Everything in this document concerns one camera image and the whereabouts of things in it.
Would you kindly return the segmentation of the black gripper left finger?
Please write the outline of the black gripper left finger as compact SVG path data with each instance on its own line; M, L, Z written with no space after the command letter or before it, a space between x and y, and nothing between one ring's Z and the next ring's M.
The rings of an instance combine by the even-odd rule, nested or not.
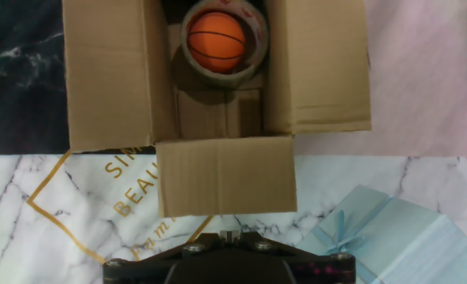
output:
M200 234L184 243L144 260L114 258L102 266L103 284L164 283L171 269L182 260L221 249L229 240L229 232Z

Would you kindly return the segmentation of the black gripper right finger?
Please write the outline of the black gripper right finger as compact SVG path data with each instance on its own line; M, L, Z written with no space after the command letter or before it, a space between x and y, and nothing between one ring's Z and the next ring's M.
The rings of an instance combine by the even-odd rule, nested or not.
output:
M228 232L228 247L255 256L267 256L271 264L262 271L282 272L290 280L282 283L355 283L356 259L347 252L319 256L290 245L272 241L256 232Z

